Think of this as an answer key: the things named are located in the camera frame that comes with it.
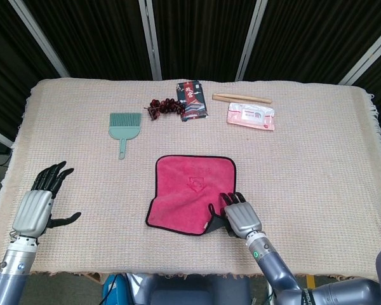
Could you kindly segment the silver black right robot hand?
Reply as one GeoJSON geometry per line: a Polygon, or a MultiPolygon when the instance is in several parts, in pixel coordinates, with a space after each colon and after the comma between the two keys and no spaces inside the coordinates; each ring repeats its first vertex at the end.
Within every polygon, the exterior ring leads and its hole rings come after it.
{"type": "Polygon", "coordinates": [[[212,203],[208,205],[211,219],[205,233],[224,227],[230,237],[247,239],[250,233],[262,230],[258,215],[240,192],[220,193],[220,200],[225,203],[220,213],[216,213],[212,203]]]}

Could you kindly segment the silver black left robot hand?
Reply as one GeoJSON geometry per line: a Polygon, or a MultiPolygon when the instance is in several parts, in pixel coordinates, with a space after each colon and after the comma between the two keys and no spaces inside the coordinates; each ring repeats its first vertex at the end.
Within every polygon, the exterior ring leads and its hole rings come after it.
{"type": "Polygon", "coordinates": [[[26,192],[16,213],[10,237],[15,241],[18,237],[38,238],[47,229],[67,226],[77,221],[81,212],[70,217],[54,219],[52,209],[54,200],[65,178],[74,169],[65,169],[66,161],[56,163],[38,173],[30,191],[26,192]]]}

